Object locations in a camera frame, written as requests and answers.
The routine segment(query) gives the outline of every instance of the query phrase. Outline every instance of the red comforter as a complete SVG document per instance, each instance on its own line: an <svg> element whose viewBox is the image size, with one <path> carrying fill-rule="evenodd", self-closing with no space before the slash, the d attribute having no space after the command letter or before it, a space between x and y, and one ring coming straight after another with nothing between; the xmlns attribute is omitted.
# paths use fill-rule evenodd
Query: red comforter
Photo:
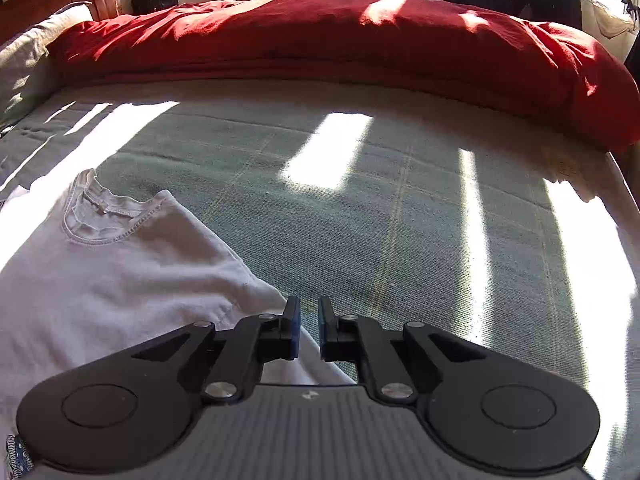
<svg viewBox="0 0 640 480"><path fill-rule="evenodd" d="M49 51L70 84L187 78L364 82L535 118L604 150L640 139L636 83L591 36L441 1L186 4L79 23Z"/></svg>

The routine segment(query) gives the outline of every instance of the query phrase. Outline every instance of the headboard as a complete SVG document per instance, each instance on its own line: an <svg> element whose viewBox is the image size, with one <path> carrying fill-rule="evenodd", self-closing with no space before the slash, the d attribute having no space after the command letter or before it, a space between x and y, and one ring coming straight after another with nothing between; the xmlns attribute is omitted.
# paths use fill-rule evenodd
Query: headboard
<svg viewBox="0 0 640 480"><path fill-rule="evenodd" d="M118 15L115 0L8 0L0 4L0 44L72 2L93 2L94 20Z"/></svg>

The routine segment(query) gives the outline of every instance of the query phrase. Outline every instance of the white t-shirt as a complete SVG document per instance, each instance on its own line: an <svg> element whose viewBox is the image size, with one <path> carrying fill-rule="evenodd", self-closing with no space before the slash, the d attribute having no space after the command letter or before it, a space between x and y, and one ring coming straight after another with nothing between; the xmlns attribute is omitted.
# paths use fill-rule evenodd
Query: white t-shirt
<svg viewBox="0 0 640 480"><path fill-rule="evenodd" d="M0 435L44 379L196 320L219 330L285 300L164 190L115 196L83 171L0 271ZM263 382L341 384L303 329L300 357Z"/></svg>

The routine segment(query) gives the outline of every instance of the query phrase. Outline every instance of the mattress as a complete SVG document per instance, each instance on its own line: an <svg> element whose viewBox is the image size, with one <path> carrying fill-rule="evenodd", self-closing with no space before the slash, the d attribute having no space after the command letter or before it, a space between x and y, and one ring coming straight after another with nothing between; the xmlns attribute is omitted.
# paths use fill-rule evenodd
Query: mattress
<svg viewBox="0 0 640 480"><path fill-rule="evenodd" d="M303 298L314 336L329 294L567 377L600 410L588 472L640 473L640 214L608 153L420 92L211 80L59 92L0 160L0 200L37 179L54 200L85 168L137 200L169 189ZM2 218L0 266L45 214Z"/></svg>

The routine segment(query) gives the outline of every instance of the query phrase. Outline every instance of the neckline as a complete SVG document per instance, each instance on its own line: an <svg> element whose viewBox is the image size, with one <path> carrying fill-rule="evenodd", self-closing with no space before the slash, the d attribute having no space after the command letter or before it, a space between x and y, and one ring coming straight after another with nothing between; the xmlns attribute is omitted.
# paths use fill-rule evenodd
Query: neckline
<svg viewBox="0 0 640 480"><path fill-rule="evenodd" d="M164 200L171 196L166 189L146 202L114 195L97 181L95 170L85 170L76 177L69 190L62 215L62 227L72 240L83 244L116 242L135 232L145 220L160 209ZM128 220L120 222L120 225L96 228L78 218L76 207L82 207L85 214L92 217L112 214Z"/></svg>

